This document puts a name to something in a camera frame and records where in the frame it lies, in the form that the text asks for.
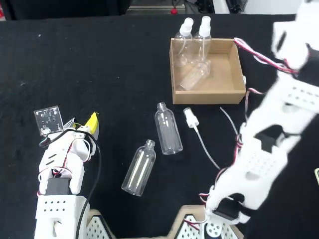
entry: open cardboard box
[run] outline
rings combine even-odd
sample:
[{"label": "open cardboard box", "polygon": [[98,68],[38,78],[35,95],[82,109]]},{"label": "open cardboard box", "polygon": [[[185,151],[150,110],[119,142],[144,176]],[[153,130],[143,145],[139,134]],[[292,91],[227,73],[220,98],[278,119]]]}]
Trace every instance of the open cardboard box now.
[{"label": "open cardboard box", "polygon": [[[233,39],[211,39],[207,58],[211,61],[210,74],[199,81],[190,91],[180,88],[182,81],[192,66],[178,67],[176,62],[178,40],[170,41],[170,73],[173,104],[238,104],[246,93],[238,57],[237,46]],[[191,51],[198,51],[198,43],[189,40]]]}]

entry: plastic bottle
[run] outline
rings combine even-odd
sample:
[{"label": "plastic bottle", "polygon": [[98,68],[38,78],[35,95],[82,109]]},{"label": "plastic bottle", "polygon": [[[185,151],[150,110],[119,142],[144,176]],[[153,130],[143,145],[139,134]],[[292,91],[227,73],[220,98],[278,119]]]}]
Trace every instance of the plastic bottle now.
[{"label": "plastic bottle", "polygon": [[199,61],[206,60],[211,43],[210,17],[204,16],[201,19],[199,32],[195,35],[194,40],[198,41],[199,46],[198,56],[196,57],[196,59]]},{"label": "plastic bottle", "polygon": [[181,89],[190,91],[200,80],[205,79],[211,68],[210,60],[197,61],[180,83]]},{"label": "plastic bottle", "polygon": [[175,35],[175,64],[176,66],[184,66],[187,62],[191,62],[192,54],[190,52],[189,44],[192,40],[191,29],[193,26],[193,19],[188,17],[180,26],[179,32]]},{"label": "plastic bottle", "polygon": [[195,35],[194,40],[198,43],[198,53],[191,62],[193,68],[180,83],[181,89],[186,91],[191,90],[199,81],[210,74],[211,61],[207,58],[211,43],[210,17],[204,16],[202,18],[199,32]]},{"label": "plastic bottle", "polygon": [[182,151],[183,145],[181,144],[174,114],[166,108],[163,102],[158,103],[155,123],[162,153],[168,155]]},{"label": "plastic bottle", "polygon": [[124,191],[139,197],[143,194],[156,159],[154,146],[155,142],[148,139],[138,148],[122,184]]}]

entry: white spray nozzle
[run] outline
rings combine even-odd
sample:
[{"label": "white spray nozzle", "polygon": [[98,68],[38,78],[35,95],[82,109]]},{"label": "white spray nozzle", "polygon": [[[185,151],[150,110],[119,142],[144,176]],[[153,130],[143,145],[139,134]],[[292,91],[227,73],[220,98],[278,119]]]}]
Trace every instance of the white spray nozzle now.
[{"label": "white spray nozzle", "polygon": [[186,18],[184,23],[180,26],[179,32],[182,36],[190,35],[191,28],[193,27],[194,21],[190,17]]},{"label": "white spray nozzle", "polygon": [[188,127],[197,129],[199,122],[197,117],[193,114],[193,111],[191,111],[191,108],[184,109],[184,114]]},{"label": "white spray nozzle", "polygon": [[210,17],[203,16],[201,19],[201,25],[199,27],[199,35],[202,37],[210,36]]}]

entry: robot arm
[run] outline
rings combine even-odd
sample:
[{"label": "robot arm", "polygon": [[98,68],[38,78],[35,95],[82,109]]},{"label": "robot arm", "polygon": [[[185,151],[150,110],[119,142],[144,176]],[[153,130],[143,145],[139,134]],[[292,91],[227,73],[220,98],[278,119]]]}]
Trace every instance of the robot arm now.
[{"label": "robot arm", "polygon": [[91,159],[97,147],[91,137],[97,140],[98,134],[99,124],[93,113],[77,130],[70,124],[63,132],[48,135],[48,142],[45,139],[40,143],[47,149],[39,165],[35,239],[86,238],[91,193],[88,199],[77,194],[84,176],[83,163]]},{"label": "robot arm", "polygon": [[[311,79],[313,71],[310,73],[319,66],[318,36],[313,33],[317,34],[313,27],[319,24],[318,12],[319,1],[305,1],[295,21],[274,24],[272,50],[299,74],[278,71],[276,82],[260,106],[242,124],[242,147],[234,163],[221,171],[210,189],[205,210],[208,220],[246,223],[287,165],[287,154],[319,113],[319,84]],[[267,136],[267,130],[274,125],[282,130]],[[244,196],[244,201],[231,198],[237,193]]]}]

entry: black chair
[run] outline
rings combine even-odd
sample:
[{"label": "black chair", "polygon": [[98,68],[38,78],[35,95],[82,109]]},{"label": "black chair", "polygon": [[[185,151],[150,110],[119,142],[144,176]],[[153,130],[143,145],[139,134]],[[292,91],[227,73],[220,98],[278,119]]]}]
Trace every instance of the black chair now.
[{"label": "black chair", "polygon": [[7,20],[121,15],[131,0],[0,0]]}]

